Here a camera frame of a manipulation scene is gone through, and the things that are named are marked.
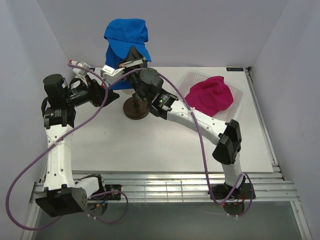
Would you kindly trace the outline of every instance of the laundry basket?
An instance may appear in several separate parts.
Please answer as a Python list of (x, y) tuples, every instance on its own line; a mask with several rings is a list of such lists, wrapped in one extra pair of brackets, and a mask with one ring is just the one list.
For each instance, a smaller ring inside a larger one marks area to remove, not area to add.
[[(180, 80), (181, 84), (178, 87), (178, 89), (185, 97), (190, 92), (190, 88), (193, 85), (200, 83), (210, 77), (212, 76), (203, 74), (198, 71), (190, 70)], [(228, 107), (227, 110), (219, 111), (217, 114), (210, 117), (214, 117), (215, 119), (229, 122), (231, 119), (236, 120), (238, 118), (239, 113), (241, 111), (241, 107), (242, 107), (244, 92), (240, 88), (228, 83), (228, 79), (226, 78), (224, 78), (224, 83), (230, 88), (230, 91), (233, 96), (233, 103), (231, 104), (230, 107)]]

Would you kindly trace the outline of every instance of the magenta cloth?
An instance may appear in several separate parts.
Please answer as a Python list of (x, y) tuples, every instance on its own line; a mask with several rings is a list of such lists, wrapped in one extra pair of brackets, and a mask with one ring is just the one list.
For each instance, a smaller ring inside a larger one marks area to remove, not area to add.
[(191, 107), (211, 117), (234, 102), (222, 76), (212, 76), (192, 86), (185, 100)]

